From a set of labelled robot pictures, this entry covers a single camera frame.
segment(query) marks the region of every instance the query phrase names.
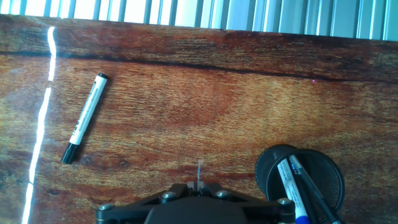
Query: wood grain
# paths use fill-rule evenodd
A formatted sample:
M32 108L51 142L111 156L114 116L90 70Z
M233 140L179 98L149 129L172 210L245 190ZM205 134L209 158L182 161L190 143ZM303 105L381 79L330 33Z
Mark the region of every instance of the wood grain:
M348 223L398 221L395 42L19 16L0 21L1 223L22 219L46 88L30 223L93 223L102 203L125 205L195 180L200 159L205 181L264 198L254 165L280 143L319 150L340 166ZM53 82L49 26L57 45ZM213 42L192 44L204 39ZM375 55L381 66L372 63ZM80 157L64 165L61 156L99 72L111 80Z

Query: black metal bracket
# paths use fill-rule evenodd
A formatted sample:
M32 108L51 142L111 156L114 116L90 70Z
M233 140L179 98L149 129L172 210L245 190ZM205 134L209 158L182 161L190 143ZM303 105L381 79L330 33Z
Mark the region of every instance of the black metal bracket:
M233 190L224 189L218 183L203 185L203 182L196 182L188 183L188 185L173 184L166 191L151 195L130 205L101 206L96 210L96 223L144 223L153 208L186 197L210 197L233 202L234 205L242 209L250 223L259 220L269 223L295 222L295 205L293 202L265 202Z

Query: black mesh pen holder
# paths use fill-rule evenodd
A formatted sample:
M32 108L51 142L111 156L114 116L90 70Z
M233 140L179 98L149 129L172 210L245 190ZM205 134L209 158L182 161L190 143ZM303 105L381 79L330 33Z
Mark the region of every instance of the black mesh pen holder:
M256 163L256 181L268 201L286 197L282 179L277 165L289 156L295 155L303 168L308 172L330 207L337 212L343 204L345 185L343 175L338 166L325 154L311 149L297 149L289 145L276 145L266 149ZM326 221L316 200L310 196L317 217Z

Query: white marker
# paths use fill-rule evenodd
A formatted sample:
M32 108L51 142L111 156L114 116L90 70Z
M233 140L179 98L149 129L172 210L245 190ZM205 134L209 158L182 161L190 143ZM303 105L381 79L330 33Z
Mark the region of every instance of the white marker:
M296 206L296 223L297 224L309 224L310 220L308 219L307 212L305 211L305 207L303 204L303 200L301 199L301 195L299 189L297 188L296 181L294 181L293 173L290 170L289 163L287 159L284 159L282 162L278 164L278 170L280 178L285 187L287 198L294 201Z
M63 153L61 159L62 162L66 164L71 164L73 162L77 147L80 145L81 139L83 138L88 123L90 122L90 119L94 113L98 100L100 100L100 96L104 90L106 81L108 81L108 77L105 74L100 73L95 77L94 85L91 88L90 94L88 95L85 106L83 107L83 111L81 111L81 115L77 121L75 130L70 137L68 146Z

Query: screw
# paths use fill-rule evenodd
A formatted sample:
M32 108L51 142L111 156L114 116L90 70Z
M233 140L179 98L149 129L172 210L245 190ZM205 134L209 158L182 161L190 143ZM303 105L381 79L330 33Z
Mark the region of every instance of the screw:
M162 195L163 198L174 198L175 197L175 192L165 192Z
M289 198L280 198L278 199L278 203L281 205L288 205L290 203L292 203L293 201Z
M216 192L216 196L219 198L223 198L229 195L229 192L226 190L219 190Z
M102 210L102 211L104 211L104 210L109 210L109 209L111 209L111 208L113 208L113 205L110 204L110 203L107 203L107 204L104 204L104 205L101 205L101 206L98 207L98 209L99 209L99 210Z

